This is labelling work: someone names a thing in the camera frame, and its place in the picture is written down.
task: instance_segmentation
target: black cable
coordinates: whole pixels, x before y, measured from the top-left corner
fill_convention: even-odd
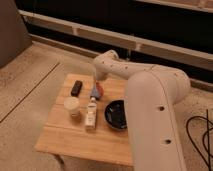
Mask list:
[[[205,143],[206,136],[207,136],[207,131],[203,134],[202,142],[203,142],[203,147],[204,147],[204,149],[205,149],[206,152],[208,153],[208,149],[207,149],[206,143]]]
[[[209,111],[206,110],[206,127],[207,127],[207,141],[208,141],[208,163],[209,163],[209,171],[211,171],[211,147],[210,147],[210,138],[209,138]]]
[[[208,120],[207,118],[203,117],[203,116],[193,116],[191,118],[189,118],[186,122],[186,132],[187,132],[187,135],[192,143],[192,145],[194,146],[194,148],[197,150],[197,152],[199,153],[200,157],[203,159],[203,161],[205,162],[205,164],[207,165],[209,171],[211,171],[211,165],[210,163],[206,160],[206,158],[204,157],[204,155],[202,154],[202,152],[200,151],[200,149],[197,147],[196,143],[194,142],[194,140],[192,139],[191,137],[191,134],[189,132],[189,124],[191,121],[195,120],[195,119],[201,119],[201,120],[204,120],[204,121],[207,121],[208,124],[210,124],[212,126],[212,128],[210,128],[209,130],[205,131],[205,133],[203,134],[203,146],[206,150],[206,152],[208,153],[208,157],[212,156],[212,154],[210,154],[210,151],[209,149],[207,149],[206,145],[205,145],[205,137],[207,136],[207,134],[213,130],[213,122],[211,122],[210,120]]]

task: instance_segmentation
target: white cup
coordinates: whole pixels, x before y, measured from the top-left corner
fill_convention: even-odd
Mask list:
[[[64,100],[64,107],[69,111],[71,117],[79,116],[79,99],[77,97],[67,97]]]

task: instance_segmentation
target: small bottle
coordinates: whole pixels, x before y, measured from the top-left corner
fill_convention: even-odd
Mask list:
[[[87,105],[87,114],[85,118],[86,130],[94,130],[96,125],[97,104],[96,99],[92,97]]]

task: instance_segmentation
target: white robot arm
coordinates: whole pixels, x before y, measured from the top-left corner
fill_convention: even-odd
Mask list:
[[[122,62],[113,50],[94,59],[95,79],[108,73],[128,79],[124,106],[135,171],[186,171],[173,104],[189,92],[181,70]]]

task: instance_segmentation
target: tabletop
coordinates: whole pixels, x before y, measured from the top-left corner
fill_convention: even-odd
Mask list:
[[[83,82],[78,96],[81,120],[73,120],[63,103],[70,96],[76,80]],[[94,131],[86,131],[84,119],[93,86],[92,76],[69,74],[48,115],[47,121],[35,145],[39,152],[132,166],[128,132],[113,130],[105,121],[105,107],[113,100],[123,99],[126,81],[108,78],[101,82],[104,96],[97,102],[97,120]]]

